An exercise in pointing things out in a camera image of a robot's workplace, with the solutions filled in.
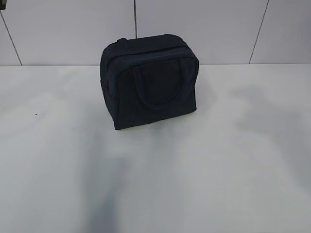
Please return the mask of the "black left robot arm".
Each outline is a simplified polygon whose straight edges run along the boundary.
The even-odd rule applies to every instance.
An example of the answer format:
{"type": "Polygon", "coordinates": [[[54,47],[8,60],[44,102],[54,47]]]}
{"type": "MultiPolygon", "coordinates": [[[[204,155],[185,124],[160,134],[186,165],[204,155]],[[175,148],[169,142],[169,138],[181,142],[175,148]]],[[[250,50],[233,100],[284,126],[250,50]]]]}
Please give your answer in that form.
{"type": "Polygon", "coordinates": [[[0,10],[5,10],[6,9],[6,3],[7,0],[0,0],[0,10]]]}

